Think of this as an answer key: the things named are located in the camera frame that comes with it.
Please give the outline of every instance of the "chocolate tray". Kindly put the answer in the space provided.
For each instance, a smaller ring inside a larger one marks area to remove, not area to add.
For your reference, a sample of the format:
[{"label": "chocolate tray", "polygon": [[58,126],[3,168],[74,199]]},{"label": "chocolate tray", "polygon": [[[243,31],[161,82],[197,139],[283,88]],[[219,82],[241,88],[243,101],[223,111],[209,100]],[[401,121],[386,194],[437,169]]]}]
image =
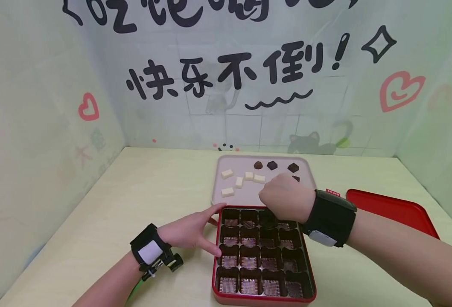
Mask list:
[{"label": "chocolate tray", "polygon": [[303,233],[266,207],[228,206],[219,215],[212,289],[239,306],[306,306],[316,297]]}]

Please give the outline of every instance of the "table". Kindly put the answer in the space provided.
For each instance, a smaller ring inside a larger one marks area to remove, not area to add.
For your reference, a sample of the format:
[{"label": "table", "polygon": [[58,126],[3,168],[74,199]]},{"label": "table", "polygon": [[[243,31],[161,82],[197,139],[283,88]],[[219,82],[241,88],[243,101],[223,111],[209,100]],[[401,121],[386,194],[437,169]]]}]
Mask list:
[{"label": "table", "polygon": [[[149,223],[160,226],[210,206],[216,161],[223,154],[241,153],[125,148],[0,307],[71,306],[129,251],[129,242]],[[342,195],[357,188],[415,201],[427,210],[440,238],[452,245],[452,219],[398,159],[296,156],[309,162],[317,188]],[[215,234],[207,228],[207,238],[215,241]],[[310,306],[430,306],[354,249],[306,243],[318,290]],[[161,269],[139,288],[132,306],[220,306],[211,291],[213,256],[177,252],[185,265],[175,273]]]}]

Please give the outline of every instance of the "cable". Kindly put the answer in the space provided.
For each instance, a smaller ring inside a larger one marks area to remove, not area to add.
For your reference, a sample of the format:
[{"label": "cable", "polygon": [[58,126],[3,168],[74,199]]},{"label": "cable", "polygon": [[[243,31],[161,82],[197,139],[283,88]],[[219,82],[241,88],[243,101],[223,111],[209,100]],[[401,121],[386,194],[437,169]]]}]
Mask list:
[{"label": "cable", "polygon": [[131,297],[135,294],[137,289],[142,285],[144,281],[142,279],[139,279],[139,282],[135,285],[135,287],[132,289],[132,292],[128,295],[127,303],[131,299]]}]

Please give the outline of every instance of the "watch band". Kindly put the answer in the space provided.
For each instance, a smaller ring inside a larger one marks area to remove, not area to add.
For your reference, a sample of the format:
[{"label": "watch band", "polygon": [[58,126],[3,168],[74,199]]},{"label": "watch band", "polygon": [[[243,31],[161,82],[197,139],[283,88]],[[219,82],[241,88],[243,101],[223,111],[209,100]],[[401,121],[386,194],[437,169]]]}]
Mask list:
[{"label": "watch band", "polygon": [[348,200],[315,190],[316,198],[303,232],[326,246],[343,247],[356,220],[357,208]]}]

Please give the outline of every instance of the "wrist strap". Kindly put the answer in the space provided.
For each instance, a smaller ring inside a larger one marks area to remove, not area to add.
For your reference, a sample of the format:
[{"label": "wrist strap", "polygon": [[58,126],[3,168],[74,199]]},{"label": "wrist strap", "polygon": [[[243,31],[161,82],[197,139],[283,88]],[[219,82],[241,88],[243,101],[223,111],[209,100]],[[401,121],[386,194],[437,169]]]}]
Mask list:
[{"label": "wrist strap", "polygon": [[157,234],[157,227],[151,223],[132,240],[131,249],[140,270],[146,272],[165,251],[171,249],[171,245],[163,242]]}]

